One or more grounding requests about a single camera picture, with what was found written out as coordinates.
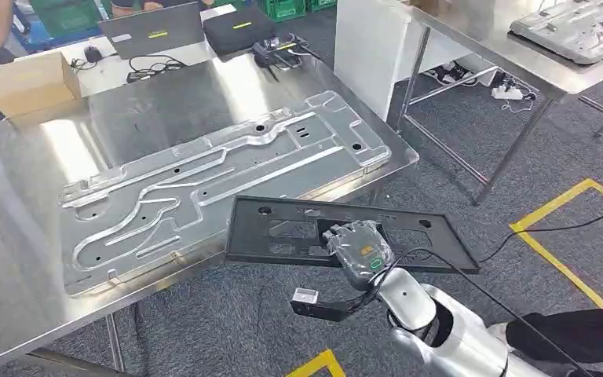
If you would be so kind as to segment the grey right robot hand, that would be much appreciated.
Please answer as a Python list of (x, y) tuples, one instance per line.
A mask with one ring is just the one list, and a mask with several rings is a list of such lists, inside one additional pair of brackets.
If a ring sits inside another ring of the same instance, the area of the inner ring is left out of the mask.
[(350, 284), (368, 291), (371, 281), (393, 264), (394, 253), (372, 220), (334, 224), (322, 234), (327, 250), (339, 260)]

